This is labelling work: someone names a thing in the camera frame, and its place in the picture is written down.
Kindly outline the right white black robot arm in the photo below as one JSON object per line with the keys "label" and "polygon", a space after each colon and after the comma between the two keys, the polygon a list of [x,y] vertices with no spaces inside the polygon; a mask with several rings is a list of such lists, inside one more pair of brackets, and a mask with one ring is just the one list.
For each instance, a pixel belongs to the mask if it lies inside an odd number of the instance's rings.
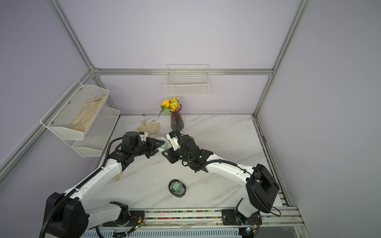
{"label": "right white black robot arm", "polygon": [[204,171],[228,178],[246,188],[247,196],[236,206],[236,218],[241,223],[257,212],[274,214],[274,202],[280,186],[262,164],[245,166],[223,159],[216,153],[200,149],[193,137],[174,130],[166,135],[172,147],[162,152],[170,163],[181,161],[195,173]]}

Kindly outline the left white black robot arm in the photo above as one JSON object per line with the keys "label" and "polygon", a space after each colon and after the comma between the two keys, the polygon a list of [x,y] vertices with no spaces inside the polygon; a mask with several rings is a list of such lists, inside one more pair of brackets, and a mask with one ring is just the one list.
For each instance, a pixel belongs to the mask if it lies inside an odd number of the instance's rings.
{"label": "left white black robot arm", "polygon": [[165,141],[148,137],[145,132],[129,131],[110,142],[121,143],[114,150],[109,145],[101,166],[84,180],[63,193],[48,197],[39,237],[51,234],[58,238],[79,238],[89,229],[108,222],[124,226],[131,220],[128,205],[111,201],[89,209],[90,200],[116,175],[123,172],[136,157],[150,158],[161,150]]}

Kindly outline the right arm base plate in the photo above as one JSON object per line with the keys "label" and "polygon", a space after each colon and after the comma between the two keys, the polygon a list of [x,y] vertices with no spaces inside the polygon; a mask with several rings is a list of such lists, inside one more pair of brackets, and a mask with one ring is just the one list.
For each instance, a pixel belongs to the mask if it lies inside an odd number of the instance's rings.
{"label": "right arm base plate", "polygon": [[223,225],[243,226],[261,225],[263,223],[259,211],[253,213],[249,217],[244,216],[237,209],[223,209],[221,210],[221,213]]}

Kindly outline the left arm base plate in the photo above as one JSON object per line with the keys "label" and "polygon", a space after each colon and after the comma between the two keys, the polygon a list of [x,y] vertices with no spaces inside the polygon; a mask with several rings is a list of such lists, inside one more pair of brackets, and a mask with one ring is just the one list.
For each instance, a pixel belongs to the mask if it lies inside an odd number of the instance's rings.
{"label": "left arm base plate", "polygon": [[144,220],[144,216],[144,210],[130,210],[128,220],[107,222],[102,227],[134,227],[139,224],[139,220]]}

